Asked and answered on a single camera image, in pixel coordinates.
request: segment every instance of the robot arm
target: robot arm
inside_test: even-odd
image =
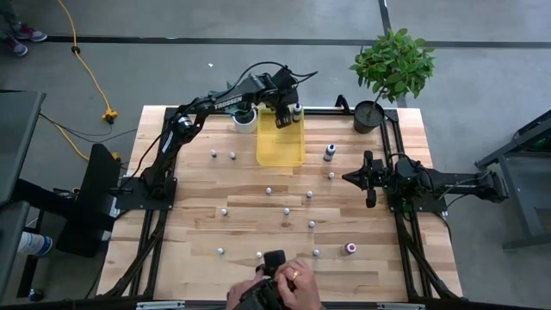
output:
[[[343,175],[344,180],[368,191],[368,208],[376,204],[375,187],[383,188],[391,200],[402,206],[426,205],[447,194],[476,195],[491,202],[507,198],[501,178],[490,170],[474,174],[442,173],[425,168],[404,154],[398,155],[400,159],[389,169],[382,159],[373,159],[373,153],[366,151],[362,168]]]
[[[209,96],[197,97],[193,102],[178,107],[170,118],[169,126],[161,133],[161,149],[151,167],[145,168],[139,177],[148,197],[162,199],[166,193],[166,178],[176,160],[180,148],[188,144],[202,130],[203,124],[214,111],[235,109],[250,112],[252,104],[261,102],[275,111],[275,124],[283,128],[292,123],[289,104],[299,101],[296,90],[298,81],[293,73],[282,67],[273,77],[268,73],[250,75],[239,85]],[[188,113],[195,113],[194,121]]]

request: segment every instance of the ring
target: ring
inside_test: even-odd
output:
[[[297,276],[301,276],[302,274],[300,273],[300,271],[298,270],[295,270],[294,273],[293,273],[293,279],[291,279],[291,281],[294,281],[294,279],[296,279]]]

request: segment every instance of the wooden tabletop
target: wooden tabletop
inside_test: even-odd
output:
[[[144,107],[128,173],[160,133],[165,108]],[[431,167],[419,109],[399,108],[398,114],[406,153]],[[257,251],[283,249],[287,259],[301,257],[313,268],[322,301],[406,301],[396,226],[384,193],[377,189],[377,206],[367,209],[366,193],[341,179],[362,166],[363,151],[382,158],[380,130],[358,134],[352,117],[344,115],[307,115],[305,130],[305,163],[267,168],[256,161],[254,133],[236,133],[227,115],[208,117],[201,133],[178,156],[178,188],[164,233],[156,299],[225,300],[233,283],[254,276],[262,262],[255,257]],[[330,163],[322,159],[328,144],[337,147]],[[210,156],[212,149],[217,158]],[[230,152],[236,153],[236,160],[230,159]],[[154,158],[155,152],[148,154],[142,168]],[[328,179],[329,172],[335,173],[334,179]],[[265,194],[267,187],[271,195]],[[308,190],[311,199],[306,198]],[[220,214],[222,208],[228,211],[226,217]],[[284,208],[290,209],[289,215]],[[116,221],[98,294],[113,287],[136,256],[143,216],[135,210]],[[311,220],[314,228],[308,227]],[[461,295],[444,224],[434,214],[419,214],[419,225],[428,261]],[[340,248],[348,242],[356,243],[357,252],[343,256]],[[217,253],[220,247],[224,255]],[[320,251],[318,257],[313,257],[314,249]],[[421,292],[417,264],[412,267]],[[140,292],[148,270],[149,258]]]

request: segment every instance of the yellow plastic bin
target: yellow plastic bin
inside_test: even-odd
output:
[[[299,122],[278,129],[276,114],[258,110],[257,162],[264,167],[297,167],[304,163],[304,111]]]

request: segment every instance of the gray floor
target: gray floor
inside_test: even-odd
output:
[[[374,39],[382,33],[376,0],[66,1],[81,35],[211,38]],[[407,27],[427,40],[551,41],[545,0],[387,0],[393,28]],[[49,34],[69,34],[55,1],[18,2],[22,16]],[[47,93],[43,113],[85,132],[106,132],[105,107],[70,44],[29,44],[25,59],[0,54],[0,89]],[[232,46],[82,44],[120,116],[114,133],[137,126],[145,104],[189,102],[218,90],[249,64],[276,60],[294,71],[319,70],[300,86],[302,103],[330,106],[338,94],[350,103],[373,98],[348,71],[359,46]],[[441,49],[435,76],[409,107],[421,108],[434,166],[475,171],[473,162],[503,145],[523,124],[547,111],[551,89],[548,49]],[[265,67],[258,71],[273,72]],[[106,143],[127,159],[133,135]],[[91,145],[78,141],[89,152]],[[23,176],[41,186],[71,188],[86,163],[50,124],[39,121]],[[465,198],[450,210],[456,262],[467,298],[531,307],[551,305],[551,248],[503,253],[501,244],[522,237],[515,206]],[[63,224],[48,216],[52,235]],[[40,262],[36,286],[48,300],[82,298],[101,257],[54,252]],[[62,273],[64,268],[72,272]],[[4,302],[12,302],[6,294]]]

